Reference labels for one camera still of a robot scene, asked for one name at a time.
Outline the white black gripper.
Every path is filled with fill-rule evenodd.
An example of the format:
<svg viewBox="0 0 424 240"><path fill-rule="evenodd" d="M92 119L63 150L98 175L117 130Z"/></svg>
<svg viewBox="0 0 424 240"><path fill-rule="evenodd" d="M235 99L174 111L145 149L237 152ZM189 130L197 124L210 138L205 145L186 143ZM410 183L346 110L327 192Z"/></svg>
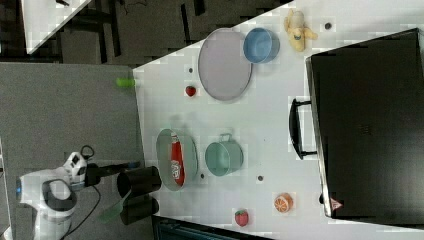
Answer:
<svg viewBox="0 0 424 240"><path fill-rule="evenodd" d="M80 191L86 187L97 185L100 182L100 177L115 175L136 169L139 166L139 162L129 162L99 167L95 163L89 163L88 158L80 152L72 152L63 165L73 191Z"/></svg>

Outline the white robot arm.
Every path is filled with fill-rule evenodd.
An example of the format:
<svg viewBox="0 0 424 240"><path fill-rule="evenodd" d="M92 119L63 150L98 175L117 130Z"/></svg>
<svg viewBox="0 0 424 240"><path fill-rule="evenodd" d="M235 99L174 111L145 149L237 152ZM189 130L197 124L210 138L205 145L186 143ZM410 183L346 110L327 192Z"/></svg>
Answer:
<svg viewBox="0 0 424 240"><path fill-rule="evenodd" d="M91 155L72 152L63 165L28 173L17 180L19 202L36 210L34 240L62 240L70 232L77 191L96 186L103 177L140 166L135 162L99 167L90 159Z"/></svg>

